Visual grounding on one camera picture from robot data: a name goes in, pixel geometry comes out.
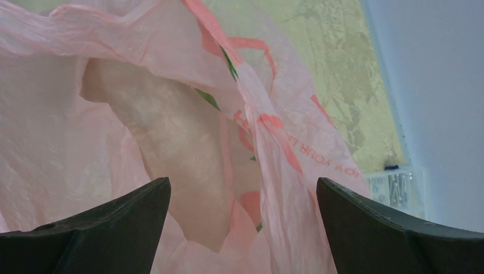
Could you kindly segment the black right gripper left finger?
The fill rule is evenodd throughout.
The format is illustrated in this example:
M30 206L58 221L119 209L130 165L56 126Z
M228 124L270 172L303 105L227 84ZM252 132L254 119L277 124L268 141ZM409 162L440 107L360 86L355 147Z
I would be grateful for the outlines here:
M171 197L158 178L32 231L1 234L2 273L149 273Z

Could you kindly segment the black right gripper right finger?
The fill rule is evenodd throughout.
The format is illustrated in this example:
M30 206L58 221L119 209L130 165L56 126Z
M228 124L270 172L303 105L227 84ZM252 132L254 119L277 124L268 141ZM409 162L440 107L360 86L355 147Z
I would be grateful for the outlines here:
M328 179L316 195L338 273L482 273L483 234L432 223Z

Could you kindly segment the pink plastic bag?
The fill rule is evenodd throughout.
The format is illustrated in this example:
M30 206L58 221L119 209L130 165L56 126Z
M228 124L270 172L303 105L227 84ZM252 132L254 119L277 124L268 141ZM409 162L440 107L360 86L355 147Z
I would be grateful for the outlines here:
M320 177L369 193L251 1L1 2L1 234L168 178L149 273L336 273Z

